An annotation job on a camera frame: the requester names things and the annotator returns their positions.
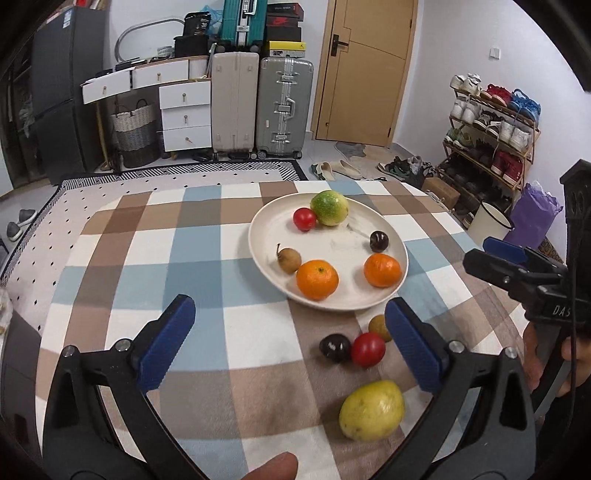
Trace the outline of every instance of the slipper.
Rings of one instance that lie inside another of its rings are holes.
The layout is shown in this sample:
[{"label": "slipper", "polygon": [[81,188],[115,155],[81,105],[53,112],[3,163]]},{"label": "slipper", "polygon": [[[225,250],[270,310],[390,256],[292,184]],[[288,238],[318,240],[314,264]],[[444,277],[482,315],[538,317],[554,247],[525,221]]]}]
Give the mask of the slipper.
[{"label": "slipper", "polygon": [[364,179],[363,175],[361,175],[361,172],[345,160],[340,160],[338,162],[330,162],[329,165],[331,166],[333,171],[340,173],[345,177],[349,177],[350,179],[354,180]]},{"label": "slipper", "polygon": [[334,181],[335,176],[333,175],[332,168],[330,167],[330,163],[324,161],[320,164],[313,164],[310,167],[310,171],[312,174],[319,180],[328,180]]}]

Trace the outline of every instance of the laundry basket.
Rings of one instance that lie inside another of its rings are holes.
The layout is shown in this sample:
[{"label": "laundry basket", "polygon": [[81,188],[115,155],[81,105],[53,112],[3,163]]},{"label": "laundry basket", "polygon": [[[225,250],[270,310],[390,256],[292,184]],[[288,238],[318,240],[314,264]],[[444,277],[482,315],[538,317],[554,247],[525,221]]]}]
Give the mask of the laundry basket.
[{"label": "laundry basket", "polygon": [[119,151],[126,168],[143,167],[160,157],[156,136],[156,108],[146,100],[139,100],[135,110],[122,112],[121,105],[111,115]]}]

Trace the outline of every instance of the suitcase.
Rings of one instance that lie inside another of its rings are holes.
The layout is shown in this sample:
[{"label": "suitcase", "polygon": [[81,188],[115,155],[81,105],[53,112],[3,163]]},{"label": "suitcase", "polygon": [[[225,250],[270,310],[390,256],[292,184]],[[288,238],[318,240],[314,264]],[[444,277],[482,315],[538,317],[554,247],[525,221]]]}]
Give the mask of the suitcase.
[{"label": "suitcase", "polygon": [[220,42],[259,51],[265,33],[267,0],[226,0]]},{"label": "suitcase", "polygon": [[216,53],[212,60],[214,152],[252,151],[255,138],[259,55]]},{"label": "suitcase", "polygon": [[312,94],[312,62],[271,57],[261,60],[256,110],[260,160],[272,155],[301,158]]}]

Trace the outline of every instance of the orange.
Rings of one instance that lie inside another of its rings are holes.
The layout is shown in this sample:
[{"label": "orange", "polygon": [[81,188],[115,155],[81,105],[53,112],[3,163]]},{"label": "orange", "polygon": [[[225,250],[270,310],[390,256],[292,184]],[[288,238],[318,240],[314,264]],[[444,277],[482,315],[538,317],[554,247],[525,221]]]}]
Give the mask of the orange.
[{"label": "orange", "polygon": [[324,260],[310,260],[295,274],[298,288],[310,300],[324,300],[339,286],[339,274]]},{"label": "orange", "polygon": [[363,266],[363,274],[374,287],[391,287],[402,278],[398,261],[386,254],[373,254]]}]

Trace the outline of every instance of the white drawer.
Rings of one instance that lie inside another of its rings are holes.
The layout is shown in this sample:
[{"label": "white drawer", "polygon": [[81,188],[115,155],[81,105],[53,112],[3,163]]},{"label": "white drawer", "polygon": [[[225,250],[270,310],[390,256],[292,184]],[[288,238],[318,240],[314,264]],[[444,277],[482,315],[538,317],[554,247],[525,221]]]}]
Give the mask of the white drawer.
[{"label": "white drawer", "polygon": [[167,152],[212,146],[212,128],[209,125],[164,130],[163,135],[164,149]]},{"label": "white drawer", "polygon": [[85,83],[82,86],[82,98],[84,103],[96,102],[102,98],[129,92],[131,90],[131,71],[122,70]]},{"label": "white drawer", "polygon": [[134,88],[180,82],[189,79],[189,61],[164,61],[154,65],[137,67],[134,70]]},{"label": "white drawer", "polygon": [[160,87],[160,108],[209,105],[212,102],[212,83],[187,82]]},{"label": "white drawer", "polygon": [[212,110],[209,105],[182,106],[162,110],[162,128],[204,127],[212,124]]}]

